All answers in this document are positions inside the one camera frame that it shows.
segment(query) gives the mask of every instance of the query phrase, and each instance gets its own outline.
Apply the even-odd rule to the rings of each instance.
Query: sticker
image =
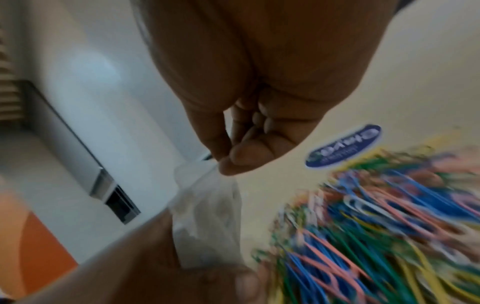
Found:
[[[360,130],[311,151],[305,165],[308,168],[324,168],[347,160],[371,146],[381,133],[380,126],[366,125]]]

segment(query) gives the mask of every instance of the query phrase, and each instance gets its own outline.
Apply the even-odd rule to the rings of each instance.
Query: plastic bag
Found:
[[[168,207],[182,267],[242,264],[242,199],[236,180],[207,161],[177,168],[175,180],[180,192]]]

